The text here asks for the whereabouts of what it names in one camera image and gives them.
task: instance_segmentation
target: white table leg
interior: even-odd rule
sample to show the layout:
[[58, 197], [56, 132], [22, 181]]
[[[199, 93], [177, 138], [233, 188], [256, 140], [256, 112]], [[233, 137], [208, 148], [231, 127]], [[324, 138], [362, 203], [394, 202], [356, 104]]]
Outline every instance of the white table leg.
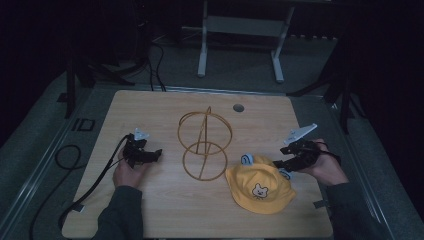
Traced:
[[203, 1], [203, 23], [202, 23], [202, 49], [200, 50], [199, 68], [197, 69], [197, 76], [204, 77], [206, 75], [206, 59], [208, 57], [207, 46], [207, 21], [208, 21], [208, 1]]
[[290, 7], [286, 21], [284, 21], [284, 25], [281, 27], [281, 34], [278, 39], [278, 46], [275, 50], [271, 51], [271, 59], [272, 59], [272, 65], [274, 66], [274, 73], [275, 73], [275, 80], [278, 83], [282, 83], [284, 81], [283, 77], [283, 71], [281, 70], [281, 63], [280, 63], [280, 53], [281, 49], [283, 48], [284, 40], [287, 36], [287, 31], [289, 30], [290, 21], [293, 16], [294, 7]]

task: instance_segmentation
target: person's right hand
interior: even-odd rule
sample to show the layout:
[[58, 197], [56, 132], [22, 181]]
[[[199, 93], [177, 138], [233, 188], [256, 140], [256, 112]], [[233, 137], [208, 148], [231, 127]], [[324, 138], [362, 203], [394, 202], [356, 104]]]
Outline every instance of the person's right hand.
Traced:
[[145, 163], [141, 166], [134, 166], [134, 169], [126, 162], [126, 159], [123, 159], [122, 149], [119, 152], [119, 161], [118, 166], [115, 168], [113, 173], [113, 183], [115, 187], [119, 186], [130, 186], [133, 188], [138, 188], [141, 183], [141, 180], [145, 174], [147, 168], [151, 163]]
[[[323, 139], [316, 139], [313, 141], [318, 145], [320, 150], [328, 152], [327, 146], [323, 144]], [[325, 153], [319, 155], [314, 165], [299, 170], [298, 172], [307, 173], [326, 186], [349, 182], [349, 179], [346, 177], [346, 174], [343, 172], [337, 160], [333, 156]]]

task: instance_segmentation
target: yellow bucket hat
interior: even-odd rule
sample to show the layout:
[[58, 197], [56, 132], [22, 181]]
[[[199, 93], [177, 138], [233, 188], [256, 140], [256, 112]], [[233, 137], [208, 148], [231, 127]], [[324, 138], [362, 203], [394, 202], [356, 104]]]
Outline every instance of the yellow bucket hat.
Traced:
[[225, 176], [237, 204], [254, 213], [277, 213], [296, 196], [272, 160], [263, 156], [254, 156], [251, 166], [239, 164], [228, 168]]

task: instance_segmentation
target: wooden table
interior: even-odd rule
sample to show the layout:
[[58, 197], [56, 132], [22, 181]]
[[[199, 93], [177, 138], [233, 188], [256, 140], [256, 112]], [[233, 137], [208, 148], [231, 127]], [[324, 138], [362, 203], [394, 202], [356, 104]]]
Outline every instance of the wooden table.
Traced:
[[[234, 111], [235, 104], [242, 104], [244, 111]], [[297, 192], [296, 198], [283, 211], [262, 215], [249, 212], [234, 202], [225, 175], [212, 181], [198, 181], [186, 173], [182, 163], [185, 148], [177, 134], [179, 121], [186, 113], [204, 112], [208, 107], [231, 124], [233, 136], [225, 149], [228, 167], [239, 164], [245, 153], [261, 154], [273, 160], [291, 158], [279, 151], [290, 130], [299, 127], [290, 99], [286, 97], [118, 91], [75, 200], [93, 184], [119, 140], [133, 133], [135, 128], [141, 128], [150, 134], [146, 151], [163, 149], [159, 162], [149, 168], [140, 186], [146, 238], [330, 236], [332, 227], [326, 209], [315, 209], [313, 205], [322, 196], [316, 180], [309, 175], [294, 173], [291, 182]], [[187, 144], [197, 141], [202, 118], [199, 115], [183, 124], [180, 133]], [[230, 136], [228, 130], [219, 121], [209, 119], [208, 140], [224, 146]], [[203, 176], [213, 176], [223, 168], [223, 155], [216, 155], [217, 160], [208, 160]], [[198, 170], [187, 163], [189, 171]], [[97, 217], [114, 191], [112, 170], [84, 201], [84, 211], [68, 215], [62, 230], [65, 237], [87, 238], [95, 234]]]

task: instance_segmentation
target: metal frame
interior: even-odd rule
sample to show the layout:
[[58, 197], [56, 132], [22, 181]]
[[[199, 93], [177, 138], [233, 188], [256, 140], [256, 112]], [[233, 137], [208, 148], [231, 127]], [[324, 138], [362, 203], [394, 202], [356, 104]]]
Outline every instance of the metal frame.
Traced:
[[203, 23], [202, 23], [202, 48], [200, 50], [199, 68], [197, 75], [206, 76], [206, 62], [208, 56], [207, 35], [208, 32], [222, 32], [233, 34], [246, 34], [257, 36], [278, 37], [275, 50], [271, 51], [271, 60], [274, 67], [275, 80], [278, 83], [284, 81], [283, 71], [280, 63], [280, 53], [287, 36], [287, 31], [294, 13], [295, 7], [288, 9], [285, 21], [260, 20], [248, 18], [232, 18], [208, 15], [208, 1], [203, 1]]

